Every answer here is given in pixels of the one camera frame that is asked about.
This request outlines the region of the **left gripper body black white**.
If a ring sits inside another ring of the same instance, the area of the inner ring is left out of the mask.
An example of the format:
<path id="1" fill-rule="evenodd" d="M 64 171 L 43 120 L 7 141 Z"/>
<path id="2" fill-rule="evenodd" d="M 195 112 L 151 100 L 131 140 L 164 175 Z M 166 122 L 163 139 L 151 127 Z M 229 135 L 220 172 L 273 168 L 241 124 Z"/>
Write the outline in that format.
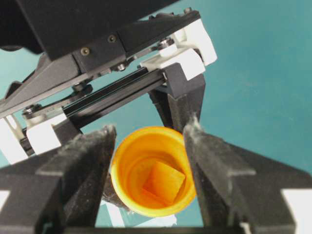
<path id="1" fill-rule="evenodd" d="M 58 148 L 52 126 L 80 130 L 166 84 L 179 63 L 187 80 L 217 59 L 202 15 L 186 8 L 136 20 L 55 60 L 40 55 L 34 71 L 0 97 L 0 163 L 15 164 Z"/>

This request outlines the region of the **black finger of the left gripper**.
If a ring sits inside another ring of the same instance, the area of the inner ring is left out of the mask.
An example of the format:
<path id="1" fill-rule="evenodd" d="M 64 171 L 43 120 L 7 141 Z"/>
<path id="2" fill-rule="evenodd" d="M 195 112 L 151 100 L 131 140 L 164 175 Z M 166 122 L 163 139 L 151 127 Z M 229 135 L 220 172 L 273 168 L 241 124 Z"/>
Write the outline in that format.
<path id="1" fill-rule="evenodd" d="M 52 126 L 52 128 L 61 146 L 75 138 L 77 135 L 82 134 L 82 131 L 75 127 L 74 124 L 68 119 Z"/>
<path id="2" fill-rule="evenodd" d="M 182 133 L 193 116 L 200 119 L 206 86 L 204 75 L 200 73 L 187 80 L 179 63 L 162 71 L 166 84 L 150 91 L 150 99 L 163 125 Z"/>

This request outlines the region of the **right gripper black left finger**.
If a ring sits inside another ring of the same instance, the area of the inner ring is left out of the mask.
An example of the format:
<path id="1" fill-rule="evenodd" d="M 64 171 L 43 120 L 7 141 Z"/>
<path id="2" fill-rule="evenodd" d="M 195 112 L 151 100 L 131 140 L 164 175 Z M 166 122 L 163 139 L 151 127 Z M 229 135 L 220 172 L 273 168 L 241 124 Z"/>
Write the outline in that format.
<path id="1" fill-rule="evenodd" d="M 93 227 L 117 133 L 106 125 L 62 147 L 0 171 L 3 234 L 40 234 L 69 226 Z"/>

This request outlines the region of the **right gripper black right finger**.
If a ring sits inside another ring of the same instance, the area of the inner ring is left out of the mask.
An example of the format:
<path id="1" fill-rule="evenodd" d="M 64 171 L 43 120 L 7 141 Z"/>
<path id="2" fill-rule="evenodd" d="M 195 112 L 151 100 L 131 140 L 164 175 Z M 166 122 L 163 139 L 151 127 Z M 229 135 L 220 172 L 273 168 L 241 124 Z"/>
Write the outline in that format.
<path id="1" fill-rule="evenodd" d="M 196 117 L 183 129 L 203 221 L 245 234 L 309 234 L 312 176 L 206 133 Z"/>

